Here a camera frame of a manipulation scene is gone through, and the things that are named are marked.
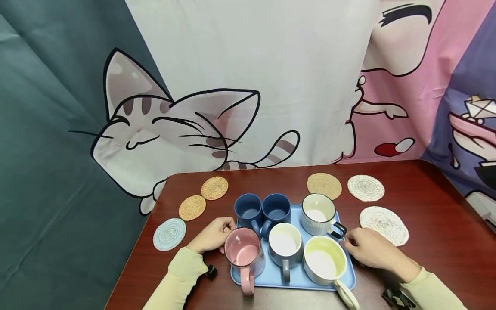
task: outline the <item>round coaster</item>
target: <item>round coaster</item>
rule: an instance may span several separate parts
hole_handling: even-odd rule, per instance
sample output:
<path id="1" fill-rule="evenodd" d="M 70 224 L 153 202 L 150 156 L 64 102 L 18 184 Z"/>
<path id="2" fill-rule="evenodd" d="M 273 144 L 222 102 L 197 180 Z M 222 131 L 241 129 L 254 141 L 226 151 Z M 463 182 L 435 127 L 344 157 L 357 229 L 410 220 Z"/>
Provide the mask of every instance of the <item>round coaster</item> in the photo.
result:
<path id="1" fill-rule="evenodd" d="M 186 223 L 182 219 L 169 219 L 162 223 L 153 234 L 153 245 L 159 251 L 177 247 L 186 234 Z"/>
<path id="2" fill-rule="evenodd" d="M 328 173 L 315 173 L 309 176 L 307 188 L 311 194 L 323 194 L 331 200 L 339 197 L 343 190 L 339 180 Z"/>
<path id="3" fill-rule="evenodd" d="M 410 234 L 403 221 L 393 211 L 383 207 L 367 207 L 360 213 L 360 226 L 379 232 L 397 247 L 405 245 Z"/>
<path id="4" fill-rule="evenodd" d="M 201 195 L 207 200 L 217 200 L 227 193 L 229 183 L 223 177 L 211 177 L 201 186 Z"/>
<path id="5" fill-rule="evenodd" d="M 185 221 L 191 221 L 200 216 L 205 211 L 207 202 L 200 195 L 186 198 L 179 206 L 179 217 Z"/>
<path id="6" fill-rule="evenodd" d="M 384 186 L 371 176 L 357 175 L 348 180 L 351 195 L 361 201 L 378 201 L 384 196 Z"/>

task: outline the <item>backdrop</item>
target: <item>backdrop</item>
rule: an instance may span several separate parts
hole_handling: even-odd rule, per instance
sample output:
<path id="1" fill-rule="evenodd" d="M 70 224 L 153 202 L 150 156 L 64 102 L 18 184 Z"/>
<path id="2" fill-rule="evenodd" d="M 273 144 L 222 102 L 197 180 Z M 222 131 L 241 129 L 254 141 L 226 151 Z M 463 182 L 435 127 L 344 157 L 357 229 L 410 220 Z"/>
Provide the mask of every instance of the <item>backdrop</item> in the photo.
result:
<path id="1" fill-rule="evenodd" d="M 2 309 L 102 309 L 181 172 L 422 158 L 494 225 L 493 4 L 0 2 Z"/>

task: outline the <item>cat mouth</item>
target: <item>cat mouth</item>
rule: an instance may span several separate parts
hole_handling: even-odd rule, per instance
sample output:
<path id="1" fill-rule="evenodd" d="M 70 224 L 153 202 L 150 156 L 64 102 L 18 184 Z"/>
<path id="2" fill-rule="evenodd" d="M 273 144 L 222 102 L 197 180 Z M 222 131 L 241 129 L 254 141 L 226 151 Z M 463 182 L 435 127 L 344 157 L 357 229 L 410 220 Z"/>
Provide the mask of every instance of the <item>cat mouth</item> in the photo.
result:
<path id="1" fill-rule="evenodd" d="M 151 141 L 153 141 L 153 140 L 155 140 L 155 139 L 158 139 L 159 137 L 160 137 L 160 135 L 156 136 L 155 138 L 151 138 L 151 139 L 148 139 L 148 140 L 145 140 L 145 141 L 139 141 L 139 142 L 136 142 L 136 144 L 135 144 L 135 145 L 133 145 L 133 146 L 130 146 L 131 141 L 129 141 L 129 142 L 125 145 L 125 148 L 126 148 L 127 150 L 134 150 L 135 148 L 137 148 L 137 147 L 138 147 L 138 145 L 146 144 L 146 143 L 151 142 Z"/>

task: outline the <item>black clip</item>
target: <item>black clip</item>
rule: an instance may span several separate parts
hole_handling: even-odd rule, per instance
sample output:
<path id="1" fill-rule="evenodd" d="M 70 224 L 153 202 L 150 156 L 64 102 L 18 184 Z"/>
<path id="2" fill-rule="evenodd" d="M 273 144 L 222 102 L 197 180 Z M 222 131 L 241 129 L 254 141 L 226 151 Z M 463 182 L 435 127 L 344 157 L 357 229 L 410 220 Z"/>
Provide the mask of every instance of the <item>black clip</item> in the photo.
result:
<path id="1" fill-rule="evenodd" d="M 208 271 L 204 273 L 204 275 L 209 279 L 213 280 L 217 276 L 217 269 L 214 267 L 214 265 L 209 265 L 208 266 Z"/>
<path id="2" fill-rule="evenodd" d="M 399 289 L 386 289 L 384 293 L 382 293 L 382 297 L 386 299 L 390 307 L 395 307 L 399 310 L 409 310 L 417 307 L 417 305 Z"/>

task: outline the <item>person's left hand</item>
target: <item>person's left hand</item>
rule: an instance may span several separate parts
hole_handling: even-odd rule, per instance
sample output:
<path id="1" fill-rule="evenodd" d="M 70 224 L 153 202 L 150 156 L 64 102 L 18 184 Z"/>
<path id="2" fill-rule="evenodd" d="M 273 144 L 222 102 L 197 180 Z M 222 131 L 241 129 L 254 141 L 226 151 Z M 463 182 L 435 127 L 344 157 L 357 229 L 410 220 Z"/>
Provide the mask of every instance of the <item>person's left hand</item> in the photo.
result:
<path id="1" fill-rule="evenodd" d="M 216 218 L 191 240 L 187 248 L 198 254 L 218 248 L 224 254 L 224 242 L 227 235 L 235 228 L 236 223 L 232 217 Z"/>

